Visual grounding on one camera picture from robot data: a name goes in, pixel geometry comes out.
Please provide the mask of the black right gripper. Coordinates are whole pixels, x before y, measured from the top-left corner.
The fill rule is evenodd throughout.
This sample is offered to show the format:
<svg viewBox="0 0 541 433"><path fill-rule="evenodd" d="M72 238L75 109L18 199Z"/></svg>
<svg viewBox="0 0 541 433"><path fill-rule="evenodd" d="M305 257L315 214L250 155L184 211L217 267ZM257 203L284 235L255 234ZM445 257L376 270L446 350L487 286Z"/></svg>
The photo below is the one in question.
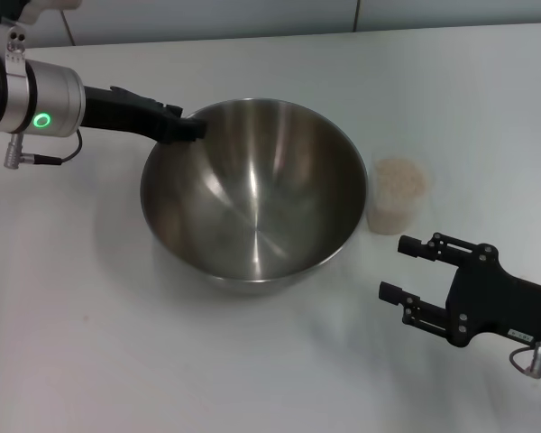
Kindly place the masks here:
<svg viewBox="0 0 541 433"><path fill-rule="evenodd" d="M427 242L402 235L399 253L456 267L445 309L384 281L379 299L403 308L404 325L447 338L457 347L468 346L482 333L533 347L541 342L541 285L506 272L498 250L486 247L440 233Z"/></svg>

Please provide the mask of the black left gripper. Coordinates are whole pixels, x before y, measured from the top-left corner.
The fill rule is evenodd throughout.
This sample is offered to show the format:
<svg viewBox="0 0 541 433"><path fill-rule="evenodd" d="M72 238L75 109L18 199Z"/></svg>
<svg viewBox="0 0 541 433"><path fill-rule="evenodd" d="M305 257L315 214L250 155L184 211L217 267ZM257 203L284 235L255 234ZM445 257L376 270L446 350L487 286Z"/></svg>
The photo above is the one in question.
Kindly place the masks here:
<svg viewBox="0 0 541 433"><path fill-rule="evenodd" d="M85 87L85 96L85 128L137 134L157 143L190 143L206 135L206 121L184 118L179 106L118 87Z"/></svg>

